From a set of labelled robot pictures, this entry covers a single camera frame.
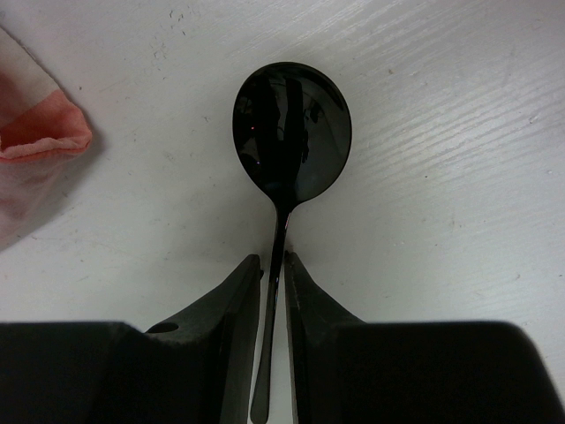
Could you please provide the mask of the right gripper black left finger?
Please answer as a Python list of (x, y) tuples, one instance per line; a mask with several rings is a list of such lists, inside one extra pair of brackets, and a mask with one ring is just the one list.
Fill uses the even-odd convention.
[(261, 277), (260, 258), (250, 254), (212, 291), (147, 331), (165, 350), (154, 393), (170, 422), (247, 421)]

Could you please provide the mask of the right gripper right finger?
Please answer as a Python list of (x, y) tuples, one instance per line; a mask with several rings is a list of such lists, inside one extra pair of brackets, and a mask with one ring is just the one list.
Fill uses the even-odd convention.
[(284, 254), (287, 333), (296, 423), (342, 421), (336, 336), (342, 326), (362, 321), (308, 273), (297, 254)]

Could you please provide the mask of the black metal spoon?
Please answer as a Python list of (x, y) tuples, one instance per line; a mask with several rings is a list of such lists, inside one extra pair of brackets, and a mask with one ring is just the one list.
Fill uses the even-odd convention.
[(252, 422), (265, 423), (290, 214), (338, 179), (350, 154), (352, 123), (342, 93), (328, 76), (306, 64), (279, 62), (261, 67), (239, 89), (232, 133), (245, 172), (276, 211), (260, 363), (250, 411)]

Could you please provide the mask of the checkered orange blue cloth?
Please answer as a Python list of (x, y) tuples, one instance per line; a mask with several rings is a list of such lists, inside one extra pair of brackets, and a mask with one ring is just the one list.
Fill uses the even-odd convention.
[(12, 239), (93, 134), (81, 109), (1, 32), (1, 240)]

